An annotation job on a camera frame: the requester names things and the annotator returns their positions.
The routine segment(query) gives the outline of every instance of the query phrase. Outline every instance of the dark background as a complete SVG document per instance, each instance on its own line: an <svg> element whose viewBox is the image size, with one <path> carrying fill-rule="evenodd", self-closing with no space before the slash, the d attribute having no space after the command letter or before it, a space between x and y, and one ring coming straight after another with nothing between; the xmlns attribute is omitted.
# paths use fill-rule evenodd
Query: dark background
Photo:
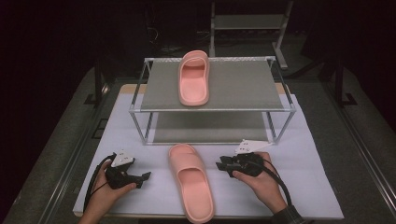
<svg viewBox="0 0 396 224"><path fill-rule="evenodd" d="M183 2L0 2L0 221L95 63L105 65L104 76L111 81L134 76L161 44L195 47L196 31L209 29L210 1ZM277 12L284 6L285 1L254 6L221 1L217 10L261 13L260 8ZM288 26L288 33L308 33L303 54L312 60L336 49L393 130L395 9L394 0L300 0ZM160 31L157 43L149 42L148 26Z"/></svg>

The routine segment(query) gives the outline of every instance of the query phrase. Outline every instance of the sleeve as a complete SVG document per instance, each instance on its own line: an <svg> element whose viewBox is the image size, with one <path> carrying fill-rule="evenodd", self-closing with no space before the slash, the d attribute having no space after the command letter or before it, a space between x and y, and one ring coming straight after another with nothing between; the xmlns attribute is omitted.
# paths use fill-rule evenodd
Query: sleeve
<svg viewBox="0 0 396 224"><path fill-rule="evenodd" d="M288 206L274 214L271 218L273 224L304 224L305 221L294 206Z"/></svg>

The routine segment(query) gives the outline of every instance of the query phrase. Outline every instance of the wire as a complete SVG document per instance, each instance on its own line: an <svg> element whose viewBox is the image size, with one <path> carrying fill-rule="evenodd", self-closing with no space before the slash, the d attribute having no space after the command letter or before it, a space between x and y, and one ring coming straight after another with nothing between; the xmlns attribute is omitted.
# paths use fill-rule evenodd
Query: wire
<svg viewBox="0 0 396 224"><path fill-rule="evenodd" d="M91 193L91 196L96 192L96 191L98 191L99 189L101 189L104 185L106 185L106 184L108 184L108 182L106 182L105 184L103 184L103 185L101 185L99 188L97 188L96 190L94 190L92 193Z"/></svg>
<svg viewBox="0 0 396 224"><path fill-rule="evenodd" d="M155 34L155 37L153 37L153 40L150 40L150 41L149 41L151 44L155 44L156 41L157 41L157 39L158 39L158 36L159 36L160 34L159 34L158 30L155 29L155 28L153 28L153 27L148 27L148 30L149 30L150 32L153 32L153 33Z"/></svg>
<svg viewBox="0 0 396 224"><path fill-rule="evenodd" d="M280 178L279 174L277 173L277 170L275 169L275 166L274 166L271 162L266 161L266 162L268 162L268 163L274 168L274 170L276 171L276 174L274 174L274 172L272 172L270 169L268 169L268 168L265 167L264 165L260 165L260 164L254 162L254 161L243 161L243 162L246 162L246 163L248 163L248 164L251 164L251 165L254 165L254 166L256 166L256 167L259 167L259 168L261 168L265 173L267 173L269 176L271 176L271 177L276 181L276 183L282 188L283 192L285 193L285 197L286 197L286 201L288 202L288 206L292 206L292 202L291 202L291 197L290 197L290 194L289 194L289 190L288 190L288 188L286 187L286 185L285 185L285 183L283 182L283 180Z"/></svg>
<svg viewBox="0 0 396 224"><path fill-rule="evenodd" d="M108 156L108 157L104 158L104 159L99 163L99 165L96 166L95 171L93 172L93 175L92 175L92 177L91 177L90 184L88 185L87 193L85 194L84 208L83 208L82 212L85 211L85 209L86 209L87 206L88 206L88 202L89 202L90 199L91 199L93 184L95 183L96 176L98 175L100 168L102 167L103 163L105 163L105 161L108 161L108 160L112 160L112 161L113 161L114 158L116 158L116 154L113 154L113 155L111 155L111 156Z"/></svg>

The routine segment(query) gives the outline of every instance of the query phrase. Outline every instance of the metal frame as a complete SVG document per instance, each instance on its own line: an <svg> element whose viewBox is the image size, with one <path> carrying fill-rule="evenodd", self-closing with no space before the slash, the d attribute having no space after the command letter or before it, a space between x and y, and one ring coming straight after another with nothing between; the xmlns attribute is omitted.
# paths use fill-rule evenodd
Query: metal frame
<svg viewBox="0 0 396 224"><path fill-rule="evenodd" d="M209 60L233 60L233 59L236 59L236 58L210 58ZM262 113L266 113L266 116L267 116L267 119L268 119L267 121L269 123L269 128L271 130L271 135L272 135L272 142L271 143L277 144L279 142L280 138L282 137L283 133L286 131L286 128L288 127L288 125L289 125L294 113L296 112L296 108L294 106L293 101L291 100L289 89L287 88L287 86L286 86L286 84L285 84L285 82L284 82L284 80L283 80L283 78L281 76L280 69L277 66L277 63L275 63L276 62L276 57L275 56L248 57L248 58L239 58L239 59L267 61L269 63L269 65L270 65L270 69L273 69L273 66L275 65L275 70L278 72L278 78L279 78L280 83L282 84L283 89L285 90L285 94L286 94L286 96L288 98L288 102L289 102L290 108L284 108L282 110L281 109L261 109L261 110L257 110L257 109L250 109L249 110L249 109L247 109L246 111L258 111L258 112L261 111ZM161 58L161 59L147 58L144 61L143 69L142 69L142 72L140 74L140 78L139 78L139 81L137 83L136 89L134 91L134 97L133 97L133 100L132 100L132 103L131 103L131 107L130 107L130 111L129 111L131 116L132 116L132 118L133 118L133 120L134 120L134 124L136 126L136 129L137 129L137 131L138 131L138 133L140 135L140 138L141 138L141 140L142 140L144 145L172 145L172 144L175 144L175 143L153 143L153 142L149 142L148 141L149 131L150 131L150 128L151 128L153 115L154 115L154 113L159 113L159 112L162 112L162 111L157 111L157 110L155 110L155 111L154 110L153 111L140 111L140 109L137 109L137 111L136 111L135 106L136 106L136 99L137 99L137 95L139 93L140 86L141 86L141 84L143 84L143 76L145 75L146 72L150 72L150 70L151 70L150 67L154 63L154 61L177 62L177 61L180 61L180 60L181 59L179 59L179 58ZM276 129L274 127L274 123L273 123L273 120L272 120L272 117L271 117L271 112L289 112L289 115L288 115L285 123L283 124L282 129L279 132L279 134L276 134ZM139 121L138 121L135 113L149 113L148 125L146 127L146 131L145 132L142 131L141 125L139 124ZM239 144L239 142L238 143L237 142L221 142L221 143L202 143L202 142L198 142L198 143L194 143L194 144Z"/></svg>
<svg viewBox="0 0 396 224"><path fill-rule="evenodd" d="M285 13L282 16L280 25L269 25L269 24L263 24L263 25L257 25L257 26L251 26L249 24L246 24L246 26L241 26L241 27L233 27L230 25L230 27L217 27L216 26L216 10L215 10L215 2L212 2L212 8L211 8L211 19L210 19L210 45L209 45L209 56L210 57L216 57L216 51L215 51L215 31L216 30L243 30L243 29L278 29L279 30L279 36L277 38L276 42L272 43L277 61L280 65L281 69L288 69L288 65L286 64L285 58L283 56L283 53L280 49L283 41L283 37L285 36L286 33L286 28L288 26L289 18L290 18L290 13L291 9L293 7L294 0L289 0L288 5L286 7Z"/></svg>

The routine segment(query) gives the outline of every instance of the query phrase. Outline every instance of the shelf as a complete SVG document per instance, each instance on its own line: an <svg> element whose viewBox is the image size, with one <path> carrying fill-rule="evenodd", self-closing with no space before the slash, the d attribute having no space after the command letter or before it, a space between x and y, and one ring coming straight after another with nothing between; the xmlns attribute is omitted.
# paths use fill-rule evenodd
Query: shelf
<svg viewBox="0 0 396 224"><path fill-rule="evenodd" d="M277 30L283 15L216 15L215 30Z"/></svg>
<svg viewBox="0 0 396 224"><path fill-rule="evenodd" d="M148 72L147 88L138 93L141 86L138 84L130 107L144 143L278 141L295 107L276 68L275 57L209 58L209 101L201 106L185 106L178 99L180 61L179 58L145 61L141 77ZM289 96L286 103L281 102L279 89ZM271 119L275 112L289 113L279 134ZM147 124L139 124L137 114L149 115Z"/></svg>

